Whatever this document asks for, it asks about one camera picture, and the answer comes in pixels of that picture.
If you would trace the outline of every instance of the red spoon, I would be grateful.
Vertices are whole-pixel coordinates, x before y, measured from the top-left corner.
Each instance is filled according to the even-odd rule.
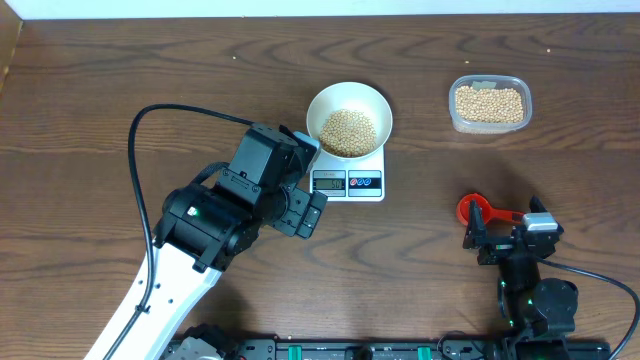
[[[482,221],[484,221],[485,224],[493,219],[512,224],[520,224],[524,216],[524,213],[518,211],[494,209],[484,196],[480,194],[469,194],[463,197],[456,207],[456,216],[464,226],[469,224],[469,204],[471,204],[471,200],[475,200],[476,205],[482,209]]]

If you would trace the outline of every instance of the wooden table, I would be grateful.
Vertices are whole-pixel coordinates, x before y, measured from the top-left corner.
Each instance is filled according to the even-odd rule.
[[[126,157],[138,110],[178,102],[303,130],[311,99],[347,80],[392,104],[387,198],[330,204],[308,241],[264,231],[183,328],[357,339],[504,328],[497,269],[462,249],[454,216],[473,190],[520,210],[537,194],[566,229],[553,260],[640,290],[639,49],[637,15],[27,22],[0,102],[1,357],[84,356],[127,292],[144,254]],[[529,84],[525,130],[453,129],[449,87],[477,73]],[[151,222],[172,189],[231,159],[244,131],[175,111],[145,118]],[[630,297],[541,270],[580,288],[573,337],[615,346]],[[636,337],[622,357],[639,356]]]

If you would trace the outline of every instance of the container of beans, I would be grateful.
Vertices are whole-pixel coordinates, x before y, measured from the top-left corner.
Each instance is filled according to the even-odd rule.
[[[322,90],[309,105],[307,130],[322,152],[341,161],[380,150],[393,125],[391,107],[374,88],[343,82]]]
[[[524,81],[504,75],[468,75],[449,90],[453,127],[470,134],[504,134],[531,121],[531,91]]]

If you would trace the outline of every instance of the white background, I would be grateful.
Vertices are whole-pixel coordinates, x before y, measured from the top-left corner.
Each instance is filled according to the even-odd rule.
[[[640,12],[640,0],[5,1],[24,20],[163,17]]]

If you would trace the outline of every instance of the clear plastic container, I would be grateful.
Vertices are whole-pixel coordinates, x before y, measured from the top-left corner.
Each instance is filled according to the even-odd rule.
[[[473,82],[490,81],[496,83],[494,89],[514,89],[522,98],[524,119],[517,123],[485,123],[463,119],[456,109],[456,89],[461,86],[472,86]],[[533,115],[533,101],[531,91],[524,81],[504,75],[467,75],[456,80],[449,90],[449,113],[453,120],[453,127],[459,132],[470,134],[504,134],[520,130],[529,124]]]

